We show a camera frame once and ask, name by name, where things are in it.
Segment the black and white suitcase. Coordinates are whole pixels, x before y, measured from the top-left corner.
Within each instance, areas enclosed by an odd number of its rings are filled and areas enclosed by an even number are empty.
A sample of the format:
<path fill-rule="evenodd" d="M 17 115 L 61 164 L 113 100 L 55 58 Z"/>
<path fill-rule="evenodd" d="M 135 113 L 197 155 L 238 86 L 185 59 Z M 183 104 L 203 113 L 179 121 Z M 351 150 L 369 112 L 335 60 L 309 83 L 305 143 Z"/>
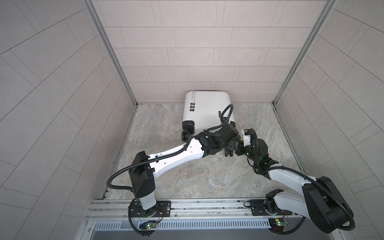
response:
<path fill-rule="evenodd" d="M 233 110 L 234 106 L 226 92 L 188 92 L 182 121 L 182 140 L 186 142 L 183 157 L 195 160 L 215 155 L 216 153 L 207 152 L 207 148 L 213 143 L 207 130 L 213 130 L 214 133 L 223 124 L 236 126 Z M 226 157 L 232 157 L 235 152 L 226 153 L 224 149 L 221 151 L 224 151 Z"/>

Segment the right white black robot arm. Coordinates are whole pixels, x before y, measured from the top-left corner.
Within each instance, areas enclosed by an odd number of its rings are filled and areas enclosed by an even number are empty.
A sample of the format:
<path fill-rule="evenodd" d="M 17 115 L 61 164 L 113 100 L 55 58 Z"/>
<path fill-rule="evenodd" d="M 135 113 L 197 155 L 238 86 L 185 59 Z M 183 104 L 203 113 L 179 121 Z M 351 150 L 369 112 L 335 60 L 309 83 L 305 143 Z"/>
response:
<path fill-rule="evenodd" d="M 354 213 L 331 179 L 310 177 L 279 164 L 270 158 L 267 144 L 258 138 L 254 129 L 245 129 L 241 133 L 243 139 L 236 154 L 247 157 L 255 174 L 299 193 L 294 197 L 283 195 L 281 190 L 270 192 L 266 198 L 271 200 L 273 209 L 288 210 L 308 218 L 324 233 L 355 229 Z"/>

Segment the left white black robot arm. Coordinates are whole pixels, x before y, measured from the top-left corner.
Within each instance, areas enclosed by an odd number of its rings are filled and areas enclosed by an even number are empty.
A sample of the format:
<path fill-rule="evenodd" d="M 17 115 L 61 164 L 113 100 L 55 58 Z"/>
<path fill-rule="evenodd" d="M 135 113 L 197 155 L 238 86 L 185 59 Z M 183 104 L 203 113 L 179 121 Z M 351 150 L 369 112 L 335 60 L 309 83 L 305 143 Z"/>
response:
<path fill-rule="evenodd" d="M 223 150 L 235 151 L 241 138 L 236 127 L 230 123 L 233 110 L 234 105 L 229 104 L 224 111 L 219 112 L 220 125 L 190 136 L 181 146 L 158 154 L 139 152 L 131 165 L 108 178 L 107 188 L 132 192 L 143 211 L 151 216 L 158 207 L 156 178 L 189 161 L 214 156 Z"/>

